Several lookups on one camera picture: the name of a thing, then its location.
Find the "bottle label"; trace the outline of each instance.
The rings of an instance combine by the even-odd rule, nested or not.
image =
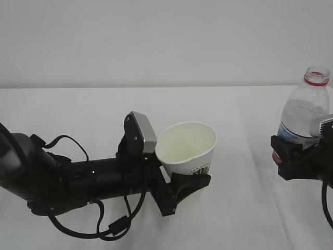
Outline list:
[[[280,127],[279,127],[279,131],[277,132],[277,136],[281,137],[291,143],[302,144],[303,149],[306,149],[306,148],[312,146],[313,144],[319,143],[319,140],[320,140],[320,138],[316,138],[316,137],[304,137],[304,136],[295,134],[295,133],[291,132],[289,129],[287,129],[286,126],[284,126],[284,124],[282,122],[280,123]]]

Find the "cable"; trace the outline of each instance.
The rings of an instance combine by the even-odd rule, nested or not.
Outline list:
[[[129,213],[129,215],[131,215],[132,212],[131,212],[129,201],[128,201],[126,195],[124,196],[124,200],[125,200],[125,203],[126,203],[127,211]],[[99,211],[100,211],[100,215],[99,215],[99,219],[98,219],[98,223],[97,223],[97,227],[96,227],[96,231],[97,231],[97,233],[99,233],[100,223],[101,223],[101,221],[103,220],[103,217],[104,217],[104,204],[101,201],[94,201],[94,203],[96,203],[99,206]],[[130,221],[130,224],[127,226],[127,228],[125,229],[125,231],[123,233],[121,233],[121,234],[119,234],[117,236],[114,236],[114,237],[103,236],[100,239],[104,240],[104,241],[116,241],[116,240],[119,240],[120,238],[124,237],[128,233],[128,231],[130,230],[130,228],[131,228],[131,221]]]
[[[328,224],[331,226],[333,229],[333,220],[331,215],[329,214],[328,207],[327,207],[327,186],[328,186],[328,180],[329,180],[329,175],[325,176],[323,178],[323,186],[322,186],[322,206],[323,206],[323,211],[324,215],[326,217],[326,220]]]
[[[86,152],[86,150],[84,150],[84,148],[75,140],[73,139],[72,137],[68,136],[68,135],[60,135],[58,137],[56,137],[53,141],[51,141],[49,144],[46,144],[43,146],[43,148],[46,148],[46,149],[50,149],[52,147],[54,147],[55,145],[57,145],[57,143],[63,139],[63,138],[68,138],[70,140],[72,140],[77,146],[79,146],[79,148],[83,151],[83,153],[85,154],[85,157],[86,157],[86,161],[88,162],[89,161],[89,156]]]

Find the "white wall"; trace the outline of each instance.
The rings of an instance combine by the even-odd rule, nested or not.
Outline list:
[[[333,69],[332,0],[1,0],[0,86],[291,84]]]

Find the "white table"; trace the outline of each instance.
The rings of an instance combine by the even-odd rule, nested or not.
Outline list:
[[[0,189],[1,249],[332,249],[333,232],[321,208],[321,182],[283,182],[273,172],[270,136],[294,88],[0,90],[1,122],[11,132],[36,133],[46,142],[71,135],[91,159],[114,156],[131,110],[146,114],[156,134],[176,122],[199,120],[213,126],[219,137],[211,184],[181,202],[169,217],[160,215],[148,194],[128,235],[117,242],[66,236],[47,218],[31,214],[24,200]],[[84,159],[66,140],[53,152]],[[333,211],[331,192],[328,200]],[[137,201],[138,195],[130,196],[132,207]],[[102,229],[125,213],[122,198],[105,202]],[[97,205],[59,216],[66,226],[91,233],[97,218]]]

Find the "white paper cup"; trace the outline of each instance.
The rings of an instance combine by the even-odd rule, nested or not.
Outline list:
[[[157,139],[156,156],[168,175],[208,173],[217,143],[215,130],[202,122],[182,122]]]

